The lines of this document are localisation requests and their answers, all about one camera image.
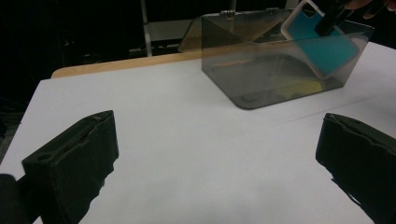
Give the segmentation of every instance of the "hand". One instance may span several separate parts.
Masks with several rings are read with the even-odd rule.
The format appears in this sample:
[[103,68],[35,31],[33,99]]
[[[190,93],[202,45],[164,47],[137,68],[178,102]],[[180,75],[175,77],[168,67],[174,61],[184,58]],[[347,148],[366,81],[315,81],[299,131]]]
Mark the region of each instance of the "hand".
[[[346,4],[346,9],[358,9],[360,7],[365,7],[373,0],[351,0]],[[374,6],[369,9],[366,13],[364,13],[364,19],[371,19],[375,14],[382,8],[382,6],[386,6],[389,11],[396,11],[396,0],[379,0],[379,5]]]

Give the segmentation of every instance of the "white tabletop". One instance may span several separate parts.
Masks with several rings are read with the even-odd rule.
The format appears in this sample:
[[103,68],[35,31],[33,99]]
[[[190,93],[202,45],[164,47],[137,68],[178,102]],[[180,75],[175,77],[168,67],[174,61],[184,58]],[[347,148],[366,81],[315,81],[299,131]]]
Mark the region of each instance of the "white tabletop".
[[251,111],[200,60],[44,80],[0,172],[20,178],[23,158],[111,109],[120,157],[81,223],[373,223],[315,152],[327,112],[396,136],[395,64],[369,43],[344,88]]

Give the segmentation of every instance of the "transparent plastic box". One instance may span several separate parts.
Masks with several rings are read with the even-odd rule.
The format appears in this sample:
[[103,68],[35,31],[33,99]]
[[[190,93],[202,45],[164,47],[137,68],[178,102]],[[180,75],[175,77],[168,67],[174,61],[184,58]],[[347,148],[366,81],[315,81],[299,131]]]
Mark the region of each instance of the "transparent plastic box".
[[[344,87],[374,31],[343,21],[339,35],[288,40],[281,27],[291,12],[226,12],[200,19],[202,69],[237,106],[255,109]],[[345,55],[340,38],[353,46],[353,57],[320,76],[316,65]]]

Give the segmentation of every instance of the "white table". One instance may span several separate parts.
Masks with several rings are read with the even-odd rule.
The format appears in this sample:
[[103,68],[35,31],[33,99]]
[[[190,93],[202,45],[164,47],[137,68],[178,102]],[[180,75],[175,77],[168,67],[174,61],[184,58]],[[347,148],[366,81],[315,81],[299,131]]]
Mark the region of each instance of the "white table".
[[200,60],[44,80],[0,172],[22,177],[23,158],[112,109],[120,158],[81,223],[373,223],[315,152],[327,112],[396,136],[395,64],[369,43],[343,89],[251,111]]

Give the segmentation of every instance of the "table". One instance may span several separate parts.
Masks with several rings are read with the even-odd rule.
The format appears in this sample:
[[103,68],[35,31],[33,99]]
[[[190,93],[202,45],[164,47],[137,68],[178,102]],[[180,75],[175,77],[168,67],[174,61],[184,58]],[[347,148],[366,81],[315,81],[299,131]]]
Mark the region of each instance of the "table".
[[395,59],[369,43],[344,88],[250,111],[200,60],[43,80],[0,172],[22,177],[23,158],[112,109],[120,157],[81,223],[371,224],[315,151],[327,112],[396,136]]

